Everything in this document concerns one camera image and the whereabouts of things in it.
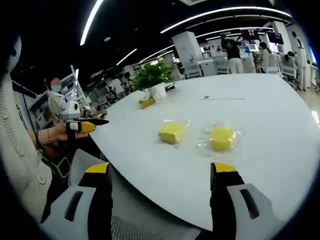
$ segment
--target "white pants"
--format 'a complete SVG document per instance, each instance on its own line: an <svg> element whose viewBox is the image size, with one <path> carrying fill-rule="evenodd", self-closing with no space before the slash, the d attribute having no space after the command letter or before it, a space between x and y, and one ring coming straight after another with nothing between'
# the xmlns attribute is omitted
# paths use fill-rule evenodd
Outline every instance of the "white pants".
<svg viewBox="0 0 320 240"><path fill-rule="evenodd" d="M298 80L300 82L299 88L301 90L307 90L307 68L305 66L298 65L297 69L299 71Z"/></svg>
<svg viewBox="0 0 320 240"><path fill-rule="evenodd" d="M232 74L243 74L244 66L240 58L229 59L229 68Z"/></svg>

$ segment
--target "person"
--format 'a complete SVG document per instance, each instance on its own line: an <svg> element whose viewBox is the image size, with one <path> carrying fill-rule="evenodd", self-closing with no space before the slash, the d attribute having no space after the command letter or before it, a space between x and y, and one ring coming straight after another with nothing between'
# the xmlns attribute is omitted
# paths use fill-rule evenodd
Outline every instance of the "person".
<svg viewBox="0 0 320 240"><path fill-rule="evenodd" d="M240 58L240 51L237 42L227 38L225 34L221 35L221 47L226 50L228 55L229 68L232 74L242 74L244 66Z"/></svg>
<svg viewBox="0 0 320 240"><path fill-rule="evenodd" d="M55 192L51 169L42 162L37 148L56 141L68 139L67 126L64 122L56 126L27 132L16 108L10 72L16 66L21 51L21 40L18 39L11 54L6 72L0 79L0 153L9 181L24 208L40 222L45 208L58 196ZM87 137L87 133L78 132L76 138Z"/></svg>
<svg viewBox="0 0 320 240"><path fill-rule="evenodd" d="M302 41L297 37L297 34L293 31L292 36L294 37L295 41L292 44L292 50L296 55L297 61L297 70L299 72L298 80L300 85L298 87L299 90L307 90L307 54L305 50L305 46Z"/></svg>
<svg viewBox="0 0 320 240"><path fill-rule="evenodd" d="M260 70L263 74L265 74L267 71L267 64L268 64L268 54L272 54L271 50L268 48L267 44L265 42L260 42L260 55L259 55L259 62L261 64Z"/></svg>
<svg viewBox="0 0 320 240"><path fill-rule="evenodd" d="M58 92L53 91L52 84L57 84L61 82L58 78L46 79L44 81L45 86L48 88L48 108L52 115L52 121L54 125L60 123L61 112L64 110L64 105L66 103L66 97Z"/></svg>
<svg viewBox="0 0 320 240"><path fill-rule="evenodd" d="M123 99L126 96L125 90L122 87L122 83L119 78L112 80L111 84L115 87L115 93L119 99Z"/></svg>

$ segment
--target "black ceiling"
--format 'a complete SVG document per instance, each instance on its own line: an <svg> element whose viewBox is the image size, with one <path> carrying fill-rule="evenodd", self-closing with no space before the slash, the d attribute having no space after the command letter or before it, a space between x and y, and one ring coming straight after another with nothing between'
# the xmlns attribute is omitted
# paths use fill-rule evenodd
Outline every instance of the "black ceiling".
<svg viewBox="0 0 320 240"><path fill-rule="evenodd" d="M172 45L171 37L186 28L208 20L233 15L266 15L290 20L278 13L257 10L234 10L199 17L163 34L160 32L189 17L208 11L235 7L260 6L272 8L267 0L207 0L187 6L179 0L104 0L97 12L86 42L80 46L83 29L96 0L37 0L26 9L21 28L23 74L12 76L15 81L41 93L45 78L63 78L71 73L70 65L79 68L83 88L100 70L115 67L132 50L135 53L123 61L123 66L141 61L149 55ZM237 17L208 21L187 29L196 36L237 27L262 27L270 20L261 17ZM198 38L204 42L209 35Z"/></svg>

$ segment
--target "white table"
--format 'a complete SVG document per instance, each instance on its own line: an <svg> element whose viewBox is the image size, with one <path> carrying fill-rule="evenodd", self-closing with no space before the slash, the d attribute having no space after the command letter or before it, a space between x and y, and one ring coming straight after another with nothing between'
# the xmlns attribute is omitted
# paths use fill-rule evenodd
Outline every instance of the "white table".
<svg viewBox="0 0 320 240"><path fill-rule="evenodd" d="M229 74L178 81L167 98L143 110L134 92L108 109L109 124L91 136L115 168L173 215L212 229L210 163L196 145L206 124L241 131L238 151L218 155L238 169L288 220L313 180L320 129L297 93L276 74ZM242 97L245 100L201 100ZM179 148L157 141L165 119L190 121Z"/></svg>

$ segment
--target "person in black shirt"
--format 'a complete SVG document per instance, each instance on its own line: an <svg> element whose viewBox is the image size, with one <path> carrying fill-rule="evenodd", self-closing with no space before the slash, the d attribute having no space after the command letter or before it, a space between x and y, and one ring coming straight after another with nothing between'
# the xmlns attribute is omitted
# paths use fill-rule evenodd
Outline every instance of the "person in black shirt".
<svg viewBox="0 0 320 240"><path fill-rule="evenodd" d="M221 47L226 50L228 55L229 68L232 74L243 74L244 66L240 58L240 51L237 42L221 35Z"/></svg>

